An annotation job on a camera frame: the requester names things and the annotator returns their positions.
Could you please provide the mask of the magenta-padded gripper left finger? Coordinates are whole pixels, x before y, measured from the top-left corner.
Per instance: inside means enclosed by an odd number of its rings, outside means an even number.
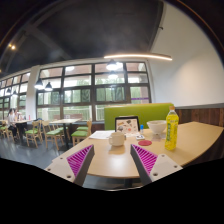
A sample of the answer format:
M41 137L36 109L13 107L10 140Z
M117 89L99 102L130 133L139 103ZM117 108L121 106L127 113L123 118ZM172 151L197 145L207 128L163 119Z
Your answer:
M68 157L52 162L46 171L82 186L94 155L94 146L89 145Z

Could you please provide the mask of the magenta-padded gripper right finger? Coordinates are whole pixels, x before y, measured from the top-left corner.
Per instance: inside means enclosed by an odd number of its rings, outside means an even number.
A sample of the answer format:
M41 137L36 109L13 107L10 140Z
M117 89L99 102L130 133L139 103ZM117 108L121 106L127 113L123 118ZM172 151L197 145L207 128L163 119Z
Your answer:
M130 153L143 185L157 181L182 169L166 154L156 155L137 145L131 145Z

